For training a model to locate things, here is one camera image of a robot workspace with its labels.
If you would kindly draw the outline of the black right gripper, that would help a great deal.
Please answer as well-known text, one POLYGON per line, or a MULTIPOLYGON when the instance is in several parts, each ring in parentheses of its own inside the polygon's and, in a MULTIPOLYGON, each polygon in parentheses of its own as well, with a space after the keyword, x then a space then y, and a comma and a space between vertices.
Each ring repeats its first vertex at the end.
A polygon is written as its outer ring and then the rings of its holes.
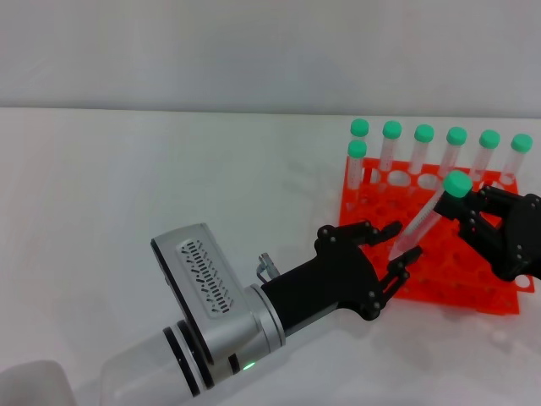
POLYGON ((497 277, 507 282, 518 276, 540 279, 539 196, 485 185, 462 198, 445 192, 434 211, 449 220, 460 220, 459 237, 497 277), (502 218, 503 228, 495 228, 481 213, 502 218))

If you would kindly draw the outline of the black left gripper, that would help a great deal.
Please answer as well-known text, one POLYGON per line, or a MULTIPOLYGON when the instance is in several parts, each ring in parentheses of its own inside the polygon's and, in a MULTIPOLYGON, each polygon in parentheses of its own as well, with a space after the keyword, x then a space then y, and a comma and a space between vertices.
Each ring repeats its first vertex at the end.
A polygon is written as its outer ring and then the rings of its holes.
POLYGON ((383 228, 368 220, 321 227, 315 240, 315 258, 262 285, 285 335, 289 337, 338 309, 351 310, 366 321, 379 317, 410 278, 407 268, 419 259, 423 250, 416 245, 397 256, 388 263, 387 273, 378 279, 366 255, 355 245, 382 244, 401 230, 399 221, 383 228), (345 239, 355 245, 320 246, 332 239, 345 239))

